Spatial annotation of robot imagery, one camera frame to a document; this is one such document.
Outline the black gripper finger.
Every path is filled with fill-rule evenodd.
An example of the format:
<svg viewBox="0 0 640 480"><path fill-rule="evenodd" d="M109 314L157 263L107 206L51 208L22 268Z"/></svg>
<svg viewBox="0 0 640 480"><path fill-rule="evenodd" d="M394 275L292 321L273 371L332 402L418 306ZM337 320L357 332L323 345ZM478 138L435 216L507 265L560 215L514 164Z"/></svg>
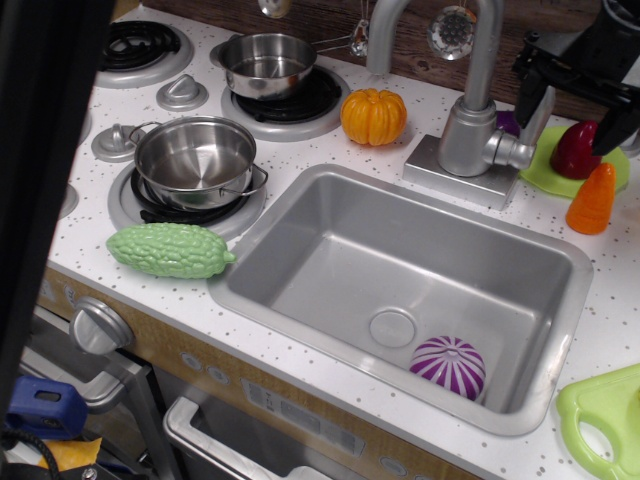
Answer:
<svg viewBox="0 0 640 480"><path fill-rule="evenodd" d="M593 143L592 154L604 156L626 141L639 129L639 104L605 103L607 112L599 122Z"/></svg>
<svg viewBox="0 0 640 480"><path fill-rule="evenodd" d="M549 84L540 74L527 74L521 80L515 107L515 120L525 128L547 92Z"/></svg>

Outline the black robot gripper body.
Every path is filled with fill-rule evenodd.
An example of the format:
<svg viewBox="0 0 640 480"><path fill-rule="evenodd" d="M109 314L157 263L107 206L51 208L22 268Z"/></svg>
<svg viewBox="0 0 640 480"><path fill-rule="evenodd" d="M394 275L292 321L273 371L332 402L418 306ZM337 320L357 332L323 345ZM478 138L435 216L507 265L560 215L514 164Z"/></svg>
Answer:
<svg viewBox="0 0 640 480"><path fill-rule="evenodd" d="M527 32L513 71L601 106L639 104L639 3L603 1L581 32Z"/></svg>

